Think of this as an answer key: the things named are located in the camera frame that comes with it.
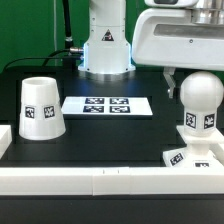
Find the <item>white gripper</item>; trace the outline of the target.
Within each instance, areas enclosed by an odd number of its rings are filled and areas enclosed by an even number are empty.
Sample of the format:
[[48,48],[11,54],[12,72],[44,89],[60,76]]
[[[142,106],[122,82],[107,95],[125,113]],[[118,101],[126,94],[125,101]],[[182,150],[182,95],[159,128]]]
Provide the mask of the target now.
[[132,58],[163,66],[174,96],[175,68],[224,70],[224,0],[144,0],[137,19]]

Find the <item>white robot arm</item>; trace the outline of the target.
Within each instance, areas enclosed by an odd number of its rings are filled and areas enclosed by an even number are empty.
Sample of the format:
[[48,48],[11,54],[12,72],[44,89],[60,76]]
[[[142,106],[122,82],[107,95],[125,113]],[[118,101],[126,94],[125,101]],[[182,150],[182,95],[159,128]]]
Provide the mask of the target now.
[[90,0],[90,36],[79,69],[103,79],[160,66],[173,94],[177,68],[224,71],[224,0],[144,0],[133,40],[125,38],[126,0]]

